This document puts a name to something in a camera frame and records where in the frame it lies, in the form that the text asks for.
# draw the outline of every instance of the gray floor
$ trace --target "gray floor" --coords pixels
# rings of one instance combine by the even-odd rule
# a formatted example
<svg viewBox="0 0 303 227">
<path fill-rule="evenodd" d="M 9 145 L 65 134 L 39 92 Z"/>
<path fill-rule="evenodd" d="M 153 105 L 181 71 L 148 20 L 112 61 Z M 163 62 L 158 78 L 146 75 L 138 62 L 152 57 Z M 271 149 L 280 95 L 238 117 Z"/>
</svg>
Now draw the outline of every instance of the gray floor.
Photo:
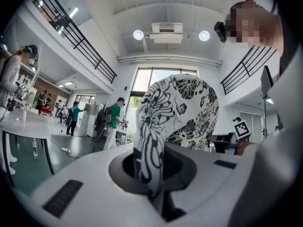
<svg viewBox="0 0 303 227">
<path fill-rule="evenodd" d="M 17 189 L 26 195 L 30 195 L 32 191 L 43 181 L 51 177 L 44 149 L 41 147 L 41 141 L 37 140 L 38 156 L 34 158 L 32 139 L 18 137 L 19 146 L 16 146 L 15 137 L 10 136 L 10 148 L 12 155 L 17 157 L 16 163 L 10 166 L 16 170 L 13 180 Z M 69 153 L 72 157 L 81 157 L 87 154 L 101 151 L 104 147 L 104 140 L 94 142 L 91 137 L 71 137 L 62 135 L 52 135 L 51 141 L 59 147 L 70 149 Z M 74 162 L 74 158 L 66 155 L 53 142 L 48 140 L 48 148 L 55 173 Z"/>
</svg>

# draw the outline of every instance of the railing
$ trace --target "railing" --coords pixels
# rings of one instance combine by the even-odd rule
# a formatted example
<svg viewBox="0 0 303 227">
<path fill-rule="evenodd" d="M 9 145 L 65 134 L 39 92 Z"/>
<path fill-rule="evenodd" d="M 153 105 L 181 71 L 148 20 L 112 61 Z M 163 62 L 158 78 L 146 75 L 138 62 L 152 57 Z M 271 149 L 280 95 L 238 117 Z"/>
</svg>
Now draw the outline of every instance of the railing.
<svg viewBox="0 0 303 227">
<path fill-rule="evenodd" d="M 75 25 L 58 0 L 31 0 L 52 27 L 67 38 L 74 49 L 90 61 L 95 70 L 100 71 L 112 84 L 117 74 L 110 68 L 102 56 L 90 44 Z"/>
<path fill-rule="evenodd" d="M 274 2 L 271 13 L 276 9 Z M 239 64 L 225 77 L 221 84 L 225 95 L 236 89 L 255 74 L 272 57 L 276 50 L 272 47 L 252 46 Z"/>
</svg>

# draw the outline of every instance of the woman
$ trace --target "woman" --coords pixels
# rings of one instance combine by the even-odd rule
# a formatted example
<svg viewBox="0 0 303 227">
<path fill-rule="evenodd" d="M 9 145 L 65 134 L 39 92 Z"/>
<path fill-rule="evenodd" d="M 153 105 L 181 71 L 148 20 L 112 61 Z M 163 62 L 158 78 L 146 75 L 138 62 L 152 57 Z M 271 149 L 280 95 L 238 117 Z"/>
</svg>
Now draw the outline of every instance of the woman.
<svg viewBox="0 0 303 227">
<path fill-rule="evenodd" d="M 8 114 L 6 109 L 9 93 L 14 93 L 17 98 L 21 98 L 25 93 L 19 89 L 15 84 L 16 78 L 18 78 L 21 62 L 25 64 L 34 64 L 37 56 L 38 49 L 35 45 L 22 46 L 12 56 L 2 59 L 2 71 L 0 72 L 0 120 L 5 114 Z M 9 135 L 6 135 L 6 147 L 7 157 L 9 162 L 16 162 L 17 158 L 13 157 L 10 152 L 9 146 Z M 2 170 L 6 172 L 5 162 L 3 157 L 3 146 L 2 146 L 2 130 L 0 129 L 0 163 Z M 11 167 L 9 168 L 11 175 L 16 172 Z"/>
</svg>

